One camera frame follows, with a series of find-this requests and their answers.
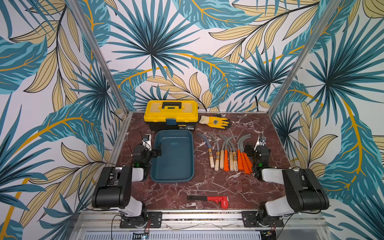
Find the teal plastic tray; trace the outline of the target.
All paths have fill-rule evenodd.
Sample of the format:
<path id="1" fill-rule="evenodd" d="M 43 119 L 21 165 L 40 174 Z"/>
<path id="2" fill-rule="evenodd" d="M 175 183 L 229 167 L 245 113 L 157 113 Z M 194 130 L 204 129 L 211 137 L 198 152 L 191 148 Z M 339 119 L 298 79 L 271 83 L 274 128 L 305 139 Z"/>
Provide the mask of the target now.
<path id="1" fill-rule="evenodd" d="M 194 138 L 188 130 L 162 130 L 156 133 L 151 179 L 156 183 L 186 183 L 195 174 Z"/>

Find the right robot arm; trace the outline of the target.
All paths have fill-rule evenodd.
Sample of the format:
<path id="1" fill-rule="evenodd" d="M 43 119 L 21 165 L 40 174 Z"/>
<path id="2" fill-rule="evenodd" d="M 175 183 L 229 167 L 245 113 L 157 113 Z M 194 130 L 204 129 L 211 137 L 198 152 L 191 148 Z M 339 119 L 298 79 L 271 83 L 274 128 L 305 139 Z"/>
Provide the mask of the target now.
<path id="1" fill-rule="evenodd" d="M 243 168 L 261 182 L 283 185 L 285 195 L 271 201 L 262 202 L 253 219 L 262 227 L 270 227 L 281 217 L 297 213 L 318 214 L 330 206 L 329 198 L 318 178 L 310 169 L 293 167 L 278 169 L 269 166 L 271 149 L 257 145 L 247 145 L 240 151 Z"/>

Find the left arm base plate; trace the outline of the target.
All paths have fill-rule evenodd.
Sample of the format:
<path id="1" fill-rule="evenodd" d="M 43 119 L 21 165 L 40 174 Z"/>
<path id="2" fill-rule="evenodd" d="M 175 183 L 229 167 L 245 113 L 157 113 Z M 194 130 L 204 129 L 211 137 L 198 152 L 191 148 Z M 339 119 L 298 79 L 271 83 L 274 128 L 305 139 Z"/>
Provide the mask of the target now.
<path id="1" fill-rule="evenodd" d="M 120 222 L 121 229 L 141 229 L 149 227 L 150 229 L 159 229 L 162 224 L 162 212 L 146 212 L 138 217 L 126 217 L 122 215 Z"/>

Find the wooden sickle blue sheath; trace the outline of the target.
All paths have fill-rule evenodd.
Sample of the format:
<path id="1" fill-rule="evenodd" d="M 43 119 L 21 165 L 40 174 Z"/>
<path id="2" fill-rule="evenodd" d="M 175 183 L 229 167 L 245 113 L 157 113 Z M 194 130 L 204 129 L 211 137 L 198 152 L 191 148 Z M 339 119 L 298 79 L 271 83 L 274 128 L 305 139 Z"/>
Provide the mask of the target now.
<path id="1" fill-rule="evenodd" d="M 207 137 L 205 137 L 202 134 L 197 134 L 197 136 L 201 137 L 205 141 L 205 143 L 208 147 L 210 167 L 214 169 L 215 168 L 215 162 L 214 162 L 214 158 L 213 158 L 212 145 L 211 145 L 210 141 L 208 140 Z"/>

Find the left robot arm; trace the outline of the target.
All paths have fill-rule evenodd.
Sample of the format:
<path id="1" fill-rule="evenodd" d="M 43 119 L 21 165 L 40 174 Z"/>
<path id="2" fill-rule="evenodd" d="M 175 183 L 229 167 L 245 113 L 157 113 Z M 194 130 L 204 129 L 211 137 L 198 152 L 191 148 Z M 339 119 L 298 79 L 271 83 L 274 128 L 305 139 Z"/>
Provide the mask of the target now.
<path id="1" fill-rule="evenodd" d="M 148 178 L 151 161 L 162 155 L 161 146 L 149 149 L 137 145 L 133 151 L 133 165 L 105 167 L 92 195 L 92 207 L 104 211 L 117 210 L 123 218 L 147 218 L 145 204 L 132 194 L 132 183 Z"/>

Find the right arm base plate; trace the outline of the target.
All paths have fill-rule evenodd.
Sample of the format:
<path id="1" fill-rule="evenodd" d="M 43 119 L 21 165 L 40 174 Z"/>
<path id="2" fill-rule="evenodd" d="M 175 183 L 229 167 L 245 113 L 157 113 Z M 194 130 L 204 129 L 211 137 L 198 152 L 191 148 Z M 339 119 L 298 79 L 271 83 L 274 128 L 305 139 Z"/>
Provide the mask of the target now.
<path id="1" fill-rule="evenodd" d="M 242 221 L 245 228 L 283 227 L 282 217 L 271 217 L 264 212 L 242 211 Z"/>

